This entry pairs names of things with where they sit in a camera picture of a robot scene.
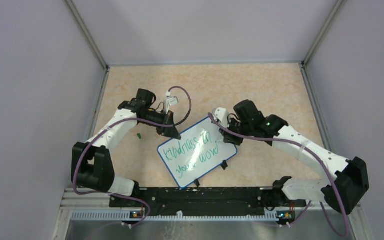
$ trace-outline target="blue whiteboard border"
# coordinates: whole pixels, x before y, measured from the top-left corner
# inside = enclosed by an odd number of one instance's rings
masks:
[[[209,117],[205,117],[205,118],[202,119],[201,121],[199,121],[199,122],[195,123],[194,125],[192,125],[192,126],[186,128],[184,131],[182,131],[182,132],[180,133],[180,135],[182,135],[184,132],[188,131],[189,129],[195,127],[196,125],[202,123],[203,121],[207,120],[208,118],[209,118]],[[163,143],[161,143],[161,144],[156,148],[156,152],[158,153],[159,157],[161,158],[161,160],[162,160],[162,162],[164,163],[164,165],[165,165],[165,167],[167,168],[167,170],[170,172],[171,176],[173,177],[174,181],[175,181],[176,184],[178,185],[179,189],[185,189],[185,188],[187,188],[189,185],[193,184],[194,182],[191,182],[191,183],[187,184],[186,186],[181,187],[181,186],[179,185],[178,181],[176,180],[175,176],[173,175],[172,171],[170,170],[169,166],[167,166],[166,161],[164,161],[163,156],[162,156],[162,155],[160,154],[160,152],[158,151],[158,149],[159,149],[162,145],[164,145],[164,144],[166,144],[166,143],[168,143],[168,142],[170,142],[170,141],[172,141],[172,140],[173,140],[173,138],[172,138],[172,139],[169,139],[169,140],[167,140],[167,141],[165,141],[165,142],[163,142]],[[236,145],[233,145],[233,146],[234,146],[234,148],[236,149],[236,153],[235,153],[233,156],[231,156],[231,157],[229,157],[228,159],[226,159],[226,160],[225,160],[226,162],[227,162],[229,159],[233,158],[234,156],[236,156],[236,155],[238,154],[238,148],[236,147]],[[211,170],[207,171],[205,174],[203,174],[202,176],[200,176],[200,177],[198,178],[198,180],[201,179],[202,177],[204,177],[205,175],[207,175],[209,172],[211,172],[211,171],[213,171],[214,169],[216,169],[217,167],[220,167],[220,165],[222,165],[222,164],[223,164],[223,162],[221,162],[219,165],[213,167]]]

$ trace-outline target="white connector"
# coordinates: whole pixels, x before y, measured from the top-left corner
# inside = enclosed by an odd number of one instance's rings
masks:
[[[171,106],[174,106],[179,103],[177,96],[167,96],[165,98],[164,112],[168,113]]]
[[[229,127],[229,112],[226,108],[218,107],[212,110],[214,119],[217,120],[223,128]]]

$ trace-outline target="black joint housing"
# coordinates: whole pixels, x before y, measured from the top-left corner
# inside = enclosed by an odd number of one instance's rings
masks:
[[[151,106],[154,101],[157,100],[155,94],[151,91],[145,89],[137,90],[136,98],[133,98],[131,101],[124,101],[118,109],[127,109],[136,113],[139,119],[144,119],[156,124],[162,125],[174,125],[174,113],[172,111],[165,112],[156,112],[155,109],[152,109]],[[145,123],[146,125],[155,127],[152,124]],[[182,137],[175,126],[173,127],[156,127],[156,132],[164,137],[173,138],[180,140]]]
[[[280,180],[274,181],[272,190],[262,192],[261,204],[266,208],[288,205],[291,201],[286,197],[282,188],[291,178],[291,176],[284,176]]]
[[[345,207],[345,213],[349,215],[369,190],[369,176],[366,162],[362,159],[355,157],[347,162],[348,166],[342,172],[336,173],[335,185]],[[340,213],[339,202],[332,186],[322,188],[321,192],[326,203]]]
[[[231,118],[228,129],[234,133],[242,134],[240,122],[238,122],[234,118]],[[223,131],[222,129],[220,129],[219,132],[221,133],[221,135],[223,135],[223,142],[226,144],[240,146],[244,142],[244,139],[242,137],[234,136],[230,133]]]
[[[265,118],[261,111],[258,111],[253,101],[243,100],[233,107],[234,112],[242,123],[250,126],[257,126],[264,122]]]
[[[258,126],[258,129],[261,130],[265,138],[274,138],[275,136],[279,136],[279,131],[284,127],[289,126],[288,122],[283,120],[277,115],[270,115],[265,118],[263,124]],[[266,143],[270,146],[273,145],[272,141],[266,141]]]
[[[87,147],[88,143],[78,142],[74,145],[71,158],[71,182],[74,179],[76,166],[80,156]],[[88,160],[94,158],[94,164]],[[104,146],[92,146],[87,151],[77,173],[77,185],[90,188],[102,193],[108,192],[113,185],[115,172],[111,161],[110,151]]]

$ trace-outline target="metal frame edge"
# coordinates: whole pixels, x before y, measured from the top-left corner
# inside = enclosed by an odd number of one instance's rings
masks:
[[[364,209],[358,208],[349,215],[349,222],[356,240],[373,240],[372,227],[367,222]]]
[[[71,209],[59,210],[50,238],[51,240],[65,240],[67,238],[72,215],[73,210]]]
[[[111,70],[111,68],[109,67],[105,71],[105,74],[103,76],[102,84],[100,86],[99,94],[98,94],[97,99],[96,99],[96,105],[94,107],[92,120],[90,121],[89,130],[87,132],[86,140],[90,139],[91,137],[94,136],[95,128],[97,126],[99,112],[100,112],[101,105],[102,105],[102,100],[104,99],[105,88],[107,87],[108,77],[110,76],[110,70]]]
[[[77,24],[78,29],[80,30],[81,34],[83,35],[84,39],[86,40],[87,45],[89,46],[90,50],[92,51],[95,58],[98,60],[99,64],[104,70],[108,69],[108,64],[105,61],[103,55],[101,54],[101,51],[99,50],[95,40],[93,39],[91,33],[89,32],[88,28],[86,27],[85,22],[82,19],[82,16],[80,15],[79,11],[77,10],[76,5],[74,4],[73,0],[62,0],[66,7],[68,8],[71,16],[73,17],[74,21]]]
[[[343,6],[346,2],[347,2],[347,0],[336,0],[336,3],[333,6],[332,11],[330,11],[329,16],[327,17],[326,21],[324,22],[323,26],[320,29],[320,32],[318,33],[313,44],[311,45],[307,55],[305,56],[304,60],[302,61],[302,65],[304,66],[304,68],[307,67],[307,65],[309,64],[309,62],[313,58],[314,54],[316,53],[317,49],[320,46],[320,43],[326,37],[327,33],[329,32],[329,29],[332,26],[332,23],[334,22],[334,20],[336,19],[340,10],[343,8]]]
[[[145,63],[115,63],[110,67],[148,67],[148,66],[184,66],[184,65],[230,65],[230,64],[299,64],[301,60],[239,60],[239,61],[167,61]]]
[[[301,70],[302,78],[304,79],[305,88],[307,89],[308,97],[311,103],[312,110],[314,112],[315,121],[317,122],[317,127],[320,132],[323,145],[327,150],[334,152],[334,146],[332,144],[328,128],[326,127],[325,120],[323,118],[323,113],[319,101],[317,99],[317,95],[314,91],[313,82],[311,81],[307,73],[307,68],[304,67],[303,63],[299,64],[299,68]]]

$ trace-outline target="black bracket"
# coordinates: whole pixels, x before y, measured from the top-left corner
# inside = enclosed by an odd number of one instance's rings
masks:
[[[151,216],[176,216],[182,211],[184,216],[262,216],[265,214],[263,202],[272,189],[263,187],[137,187],[131,195],[149,204]],[[306,201],[294,201],[295,207],[305,207]],[[290,203],[278,202],[269,207],[288,207]],[[142,203],[113,196],[110,208],[141,208]]]
[[[197,188],[201,186],[200,181],[198,181],[198,179],[196,179],[193,183],[196,185]]]
[[[290,176],[284,176],[280,180],[274,181],[272,190],[263,191],[261,196],[262,205],[266,208],[288,206],[291,201],[286,197],[282,188],[291,178]]]
[[[228,167],[228,162],[226,161],[226,160],[224,160],[223,161],[223,163],[221,163],[221,168],[223,169],[223,170],[226,170],[226,168]]]

